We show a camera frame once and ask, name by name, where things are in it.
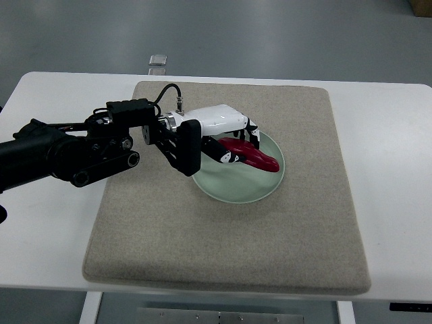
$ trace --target plate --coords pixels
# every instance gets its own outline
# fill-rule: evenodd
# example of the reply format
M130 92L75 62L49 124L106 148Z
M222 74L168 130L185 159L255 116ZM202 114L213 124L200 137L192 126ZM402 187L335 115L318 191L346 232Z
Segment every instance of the plate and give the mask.
M219 135L214 138L232 137ZM260 151L274 157L279 163L279 172L267 172L244 163L218 163L201 154L201 169L192 178L198 187L217 200L225 203L253 203L270 195L282 181L285 159L276 142L260 132Z

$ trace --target white robot hand casing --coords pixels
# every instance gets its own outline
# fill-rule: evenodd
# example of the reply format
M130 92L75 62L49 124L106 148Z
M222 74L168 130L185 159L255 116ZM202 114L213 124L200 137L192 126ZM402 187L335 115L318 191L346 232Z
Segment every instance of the white robot hand casing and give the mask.
M196 119L201 124L201 136L219 135L235 130L243 130L248 118L228 105L217 105L188 111L183 116L171 111L167 116L169 127L175 130L182 122Z

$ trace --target white table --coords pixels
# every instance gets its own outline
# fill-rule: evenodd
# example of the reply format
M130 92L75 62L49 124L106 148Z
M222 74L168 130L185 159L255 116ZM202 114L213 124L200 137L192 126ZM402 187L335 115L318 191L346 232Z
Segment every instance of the white table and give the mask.
M359 296L277 297L432 301L431 88L418 84L32 72L20 80L0 114L0 142L12 140L12 134L31 118L46 123L83 122L107 101L131 99L141 80L327 89L372 287ZM1 194L0 204L9 217L0 225L0 286L172 293L90 283L82 277L82 261L105 183L78 189L45 178Z

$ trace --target connector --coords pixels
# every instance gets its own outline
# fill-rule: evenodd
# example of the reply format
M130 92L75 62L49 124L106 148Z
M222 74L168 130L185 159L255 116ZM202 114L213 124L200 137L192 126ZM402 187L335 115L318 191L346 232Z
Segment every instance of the connector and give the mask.
M183 105L183 97L177 97L177 110L175 112L181 116L184 116L182 105Z

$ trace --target robotic arm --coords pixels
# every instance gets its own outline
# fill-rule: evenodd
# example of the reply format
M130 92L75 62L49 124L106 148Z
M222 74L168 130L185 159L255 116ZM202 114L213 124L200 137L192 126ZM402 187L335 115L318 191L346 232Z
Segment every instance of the robotic arm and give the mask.
M168 88L178 92L177 110L161 113L158 105ZM49 175L83 187L135 167L140 155L132 150L129 129L142 127L144 141L155 144L171 166L191 176L200 169L201 151L220 163L245 160L212 138L224 132L250 135L259 148L258 127L227 105L184 113L182 96L168 84L155 101L108 102L84 123L45 124L32 119L13 137L0 143L0 193ZM70 133L86 131L86 136Z

